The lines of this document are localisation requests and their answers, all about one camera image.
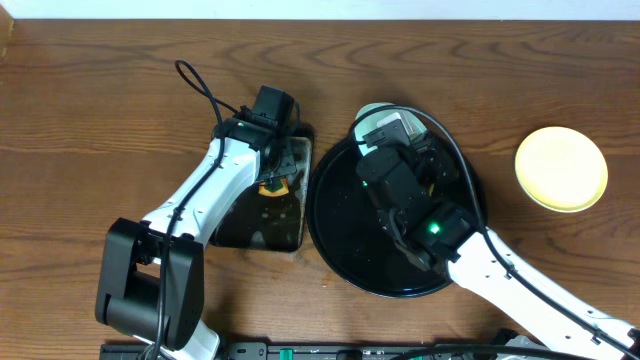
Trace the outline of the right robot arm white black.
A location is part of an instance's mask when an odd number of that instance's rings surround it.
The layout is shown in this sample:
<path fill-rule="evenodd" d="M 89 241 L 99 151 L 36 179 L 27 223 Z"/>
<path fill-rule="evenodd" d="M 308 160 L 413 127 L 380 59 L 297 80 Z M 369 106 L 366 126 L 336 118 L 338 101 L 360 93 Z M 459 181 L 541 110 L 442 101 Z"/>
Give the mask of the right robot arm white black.
<path fill-rule="evenodd" d="M 359 149 L 357 173 L 379 225 L 411 265 L 489 301 L 553 351 L 638 358 L 637 328 L 569 293 L 488 228 L 473 170 L 455 142 L 400 133 Z"/>

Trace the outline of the orange green scrub sponge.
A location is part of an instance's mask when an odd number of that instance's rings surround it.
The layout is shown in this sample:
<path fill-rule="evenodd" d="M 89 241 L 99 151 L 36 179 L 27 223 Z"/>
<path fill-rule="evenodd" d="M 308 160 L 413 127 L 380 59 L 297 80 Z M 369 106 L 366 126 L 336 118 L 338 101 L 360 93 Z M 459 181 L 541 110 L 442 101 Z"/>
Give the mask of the orange green scrub sponge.
<path fill-rule="evenodd" d="M 259 183 L 258 193 L 265 197 L 281 197 L 289 193 L 288 181 L 285 177 L 269 179 Z"/>

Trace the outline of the yellow plate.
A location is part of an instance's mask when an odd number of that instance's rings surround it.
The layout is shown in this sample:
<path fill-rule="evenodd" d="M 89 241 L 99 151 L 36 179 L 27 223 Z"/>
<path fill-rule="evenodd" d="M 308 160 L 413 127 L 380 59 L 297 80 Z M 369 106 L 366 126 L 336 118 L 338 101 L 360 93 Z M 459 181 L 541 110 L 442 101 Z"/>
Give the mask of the yellow plate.
<path fill-rule="evenodd" d="M 567 127 L 544 127 L 526 136 L 517 148 L 514 170 L 529 198 L 559 213 L 588 209 L 608 184 L 601 150 L 589 137 Z"/>

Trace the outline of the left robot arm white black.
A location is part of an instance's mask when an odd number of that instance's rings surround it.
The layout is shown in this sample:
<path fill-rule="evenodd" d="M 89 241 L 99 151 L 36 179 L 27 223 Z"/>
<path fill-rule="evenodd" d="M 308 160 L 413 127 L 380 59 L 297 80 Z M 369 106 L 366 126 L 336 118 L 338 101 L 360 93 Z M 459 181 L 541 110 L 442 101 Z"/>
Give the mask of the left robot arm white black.
<path fill-rule="evenodd" d="M 307 126 L 228 119 L 179 189 L 140 221 L 106 234 L 95 316 L 136 338 L 103 359 L 213 359 L 219 335 L 202 320 L 208 245 L 290 253 L 302 242 L 313 149 Z"/>

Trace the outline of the light blue plate front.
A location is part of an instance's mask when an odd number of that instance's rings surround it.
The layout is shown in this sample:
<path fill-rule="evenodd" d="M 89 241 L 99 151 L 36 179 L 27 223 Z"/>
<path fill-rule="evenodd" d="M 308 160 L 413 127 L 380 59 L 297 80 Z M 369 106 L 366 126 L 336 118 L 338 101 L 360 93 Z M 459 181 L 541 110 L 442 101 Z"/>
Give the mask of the light blue plate front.
<path fill-rule="evenodd" d="M 382 102 L 365 105 L 357 113 L 356 120 L 365 113 L 380 108 L 384 105 L 391 105 L 391 103 Z M 411 142 L 418 139 L 421 135 L 427 132 L 426 126 L 419 120 L 418 117 L 416 117 L 411 112 L 405 110 L 390 109 L 371 114 L 364 120 L 360 121 L 357 125 L 355 125 L 353 129 L 354 138 L 357 142 L 364 141 L 364 135 L 367 135 L 370 132 L 378 129 L 379 127 L 382 127 L 383 125 L 391 123 L 397 119 L 401 120 L 405 128 L 405 132 L 407 133 Z M 366 144 L 358 145 L 358 148 L 362 156 L 365 156 L 369 152 L 377 149 L 376 146 L 369 147 Z"/>

